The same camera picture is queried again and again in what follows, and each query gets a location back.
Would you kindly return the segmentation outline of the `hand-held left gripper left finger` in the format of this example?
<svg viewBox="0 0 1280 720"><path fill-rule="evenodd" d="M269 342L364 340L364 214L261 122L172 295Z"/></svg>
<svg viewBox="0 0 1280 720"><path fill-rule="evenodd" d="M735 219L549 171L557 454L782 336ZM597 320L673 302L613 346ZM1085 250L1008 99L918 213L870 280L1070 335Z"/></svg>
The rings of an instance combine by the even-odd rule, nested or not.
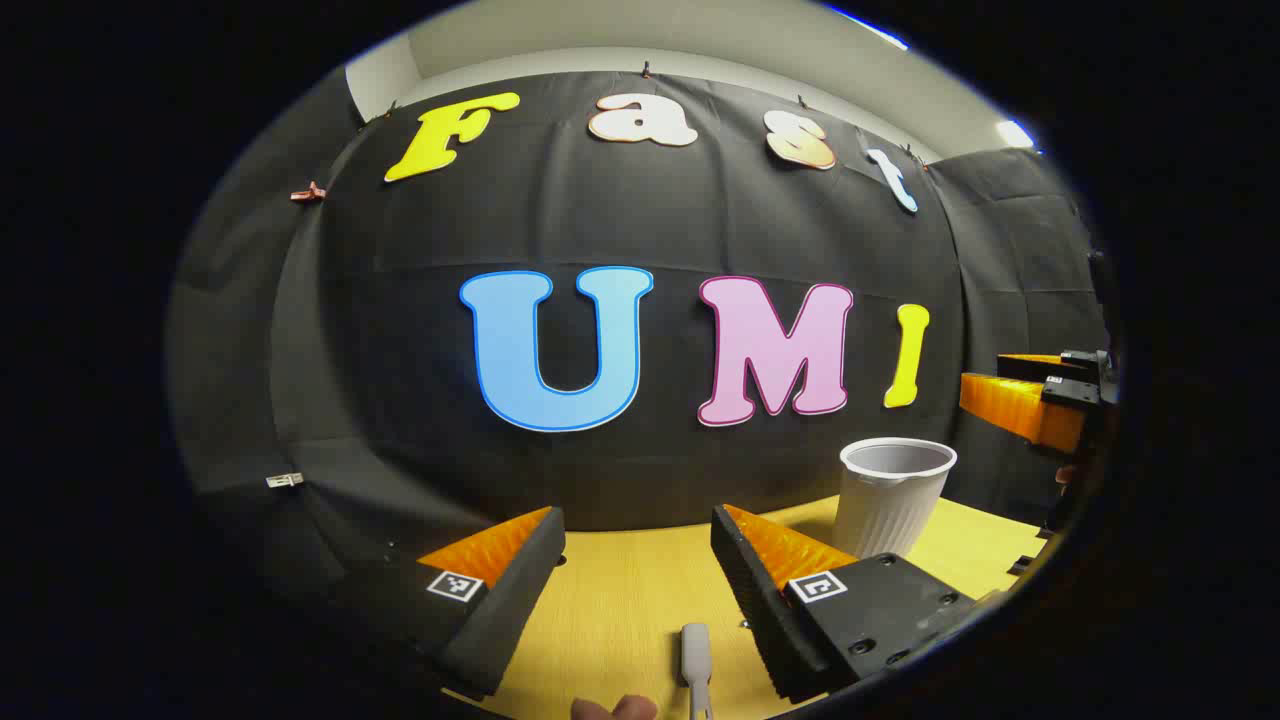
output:
<svg viewBox="0 0 1280 720"><path fill-rule="evenodd" d="M564 514L545 506L416 559L353 571L330 603L360 644L484 700L497 693L564 544Z"/></svg>

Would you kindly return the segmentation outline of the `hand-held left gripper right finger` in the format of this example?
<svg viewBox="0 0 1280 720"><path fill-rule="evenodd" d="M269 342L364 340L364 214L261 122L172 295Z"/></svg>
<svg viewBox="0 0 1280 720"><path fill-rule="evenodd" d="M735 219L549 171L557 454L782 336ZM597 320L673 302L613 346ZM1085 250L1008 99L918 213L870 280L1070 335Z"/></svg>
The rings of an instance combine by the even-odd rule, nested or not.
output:
<svg viewBox="0 0 1280 720"><path fill-rule="evenodd" d="M896 553L856 559L721 503L710 547L777 694L795 705L896 669L977 602Z"/></svg>

